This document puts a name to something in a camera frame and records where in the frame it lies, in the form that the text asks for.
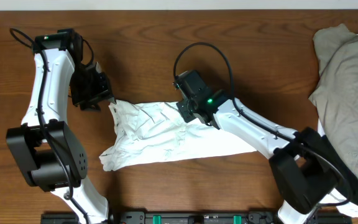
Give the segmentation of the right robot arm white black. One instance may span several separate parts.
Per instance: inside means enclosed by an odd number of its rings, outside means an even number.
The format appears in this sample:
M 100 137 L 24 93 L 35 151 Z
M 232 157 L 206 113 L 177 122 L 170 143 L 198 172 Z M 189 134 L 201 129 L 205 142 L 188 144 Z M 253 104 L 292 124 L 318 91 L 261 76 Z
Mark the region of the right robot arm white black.
M 282 223 L 308 223 L 324 206 L 322 199 L 348 181 L 339 169 L 318 152 L 321 136 L 275 124 L 253 112 L 223 91 L 182 91 L 178 109 L 186 122 L 200 120 L 229 132 L 268 159 L 275 183 L 284 199 L 277 213 Z

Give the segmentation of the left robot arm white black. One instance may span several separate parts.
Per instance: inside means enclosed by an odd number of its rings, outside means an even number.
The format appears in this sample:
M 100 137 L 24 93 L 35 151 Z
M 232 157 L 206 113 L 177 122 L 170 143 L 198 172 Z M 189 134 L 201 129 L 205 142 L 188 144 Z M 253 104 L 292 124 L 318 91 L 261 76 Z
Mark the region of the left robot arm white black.
M 31 49 L 35 80 L 21 125 L 7 130 L 7 146 L 27 184 L 62 199 L 69 212 L 46 212 L 42 223 L 112 223 L 109 202 L 88 177 L 86 151 L 67 123 L 67 107 L 97 111 L 114 102 L 109 78 L 91 59 L 83 62 L 88 41 L 73 29 L 30 38 L 12 28 Z

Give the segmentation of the white Puma t-shirt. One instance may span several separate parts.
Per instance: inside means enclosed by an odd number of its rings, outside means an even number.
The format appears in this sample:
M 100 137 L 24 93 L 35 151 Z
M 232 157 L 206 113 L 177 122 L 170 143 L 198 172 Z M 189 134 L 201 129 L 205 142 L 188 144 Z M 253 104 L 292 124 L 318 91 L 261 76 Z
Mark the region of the white Puma t-shirt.
M 173 162 L 254 152 L 239 137 L 195 119 L 184 122 L 174 102 L 109 105 L 116 141 L 99 157 L 105 171 L 155 162 Z

